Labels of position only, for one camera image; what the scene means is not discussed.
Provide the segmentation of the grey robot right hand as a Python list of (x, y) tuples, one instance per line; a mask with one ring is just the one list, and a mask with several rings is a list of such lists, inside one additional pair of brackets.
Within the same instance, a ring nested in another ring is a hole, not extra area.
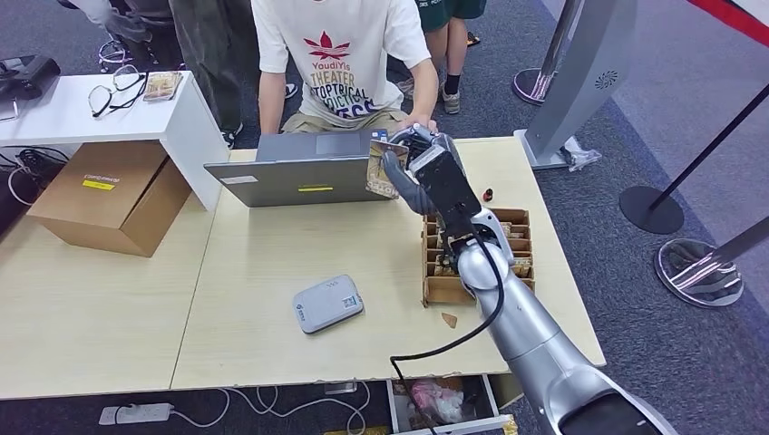
[(465, 176), (465, 170), (454, 145), (453, 138), (442, 132), (432, 132), (419, 123), (398, 131), (391, 139), (392, 145), (403, 145), (408, 149), (407, 159), (402, 163), (394, 150), (386, 150), (380, 158), (384, 174), (409, 208), (427, 216), (436, 211), (422, 185), (415, 181), (417, 171), (423, 169), (439, 155), (446, 154), (454, 160), (455, 166)]

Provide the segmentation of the person's left hand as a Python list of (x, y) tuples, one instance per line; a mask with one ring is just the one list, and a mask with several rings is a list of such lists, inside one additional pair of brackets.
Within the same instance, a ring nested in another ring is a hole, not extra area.
[(435, 133), (438, 131), (437, 123), (429, 115), (425, 114), (408, 114), (406, 118), (398, 123), (396, 131), (403, 131), (413, 127), (415, 124), (419, 124), (426, 128), (428, 131)]

